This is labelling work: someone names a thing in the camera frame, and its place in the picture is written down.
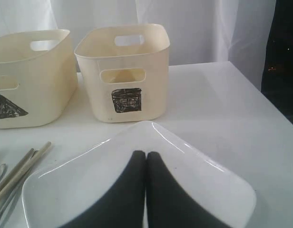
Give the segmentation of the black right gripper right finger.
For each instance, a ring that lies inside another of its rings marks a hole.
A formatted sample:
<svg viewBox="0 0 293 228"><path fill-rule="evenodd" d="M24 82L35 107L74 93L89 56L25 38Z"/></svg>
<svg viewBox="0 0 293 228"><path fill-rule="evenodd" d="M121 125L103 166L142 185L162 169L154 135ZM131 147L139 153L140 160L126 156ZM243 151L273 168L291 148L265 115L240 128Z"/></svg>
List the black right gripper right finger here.
<svg viewBox="0 0 293 228"><path fill-rule="evenodd" d="M146 209L150 228L225 228L175 180L157 152L146 159Z"/></svg>

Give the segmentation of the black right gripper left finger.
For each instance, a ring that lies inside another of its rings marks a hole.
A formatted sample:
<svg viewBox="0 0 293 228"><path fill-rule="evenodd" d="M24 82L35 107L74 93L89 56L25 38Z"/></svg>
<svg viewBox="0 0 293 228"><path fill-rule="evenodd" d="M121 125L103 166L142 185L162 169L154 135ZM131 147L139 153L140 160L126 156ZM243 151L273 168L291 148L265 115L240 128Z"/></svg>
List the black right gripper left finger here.
<svg viewBox="0 0 293 228"><path fill-rule="evenodd" d="M145 203L146 154L133 151L107 192L63 228L141 228Z"/></svg>

